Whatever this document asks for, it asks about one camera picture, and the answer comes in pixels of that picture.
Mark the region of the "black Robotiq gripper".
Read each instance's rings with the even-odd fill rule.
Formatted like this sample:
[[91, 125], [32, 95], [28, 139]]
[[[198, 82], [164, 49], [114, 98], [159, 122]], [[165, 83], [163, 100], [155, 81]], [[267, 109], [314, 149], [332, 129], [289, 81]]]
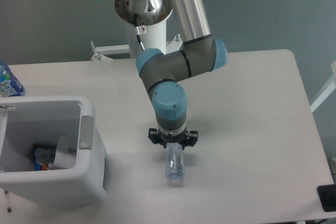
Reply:
[[164, 131], [160, 129], [149, 128], [148, 138], [153, 144], [159, 144], [166, 148], [168, 143], [178, 143], [182, 150], [186, 147], [194, 147], [198, 141], [198, 131], [184, 129], [179, 134], [176, 131]]

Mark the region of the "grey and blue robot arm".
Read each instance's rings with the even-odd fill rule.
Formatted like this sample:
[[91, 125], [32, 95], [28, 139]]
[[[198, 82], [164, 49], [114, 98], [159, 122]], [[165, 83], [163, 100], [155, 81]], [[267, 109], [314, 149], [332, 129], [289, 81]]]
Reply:
[[[212, 37], [202, 0], [115, 0], [119, 17], [132, 27], [136, 68], [154, 108], [158, 127], [149, 129], [154, 144], [194, 146], [197, 131], [186, 128], [187, 97], [180, 81], [211, 72], [227, 62], [224, 43]], [[142, 29], [175, 14], [182, 48], [165, 54], [145, 44]]]

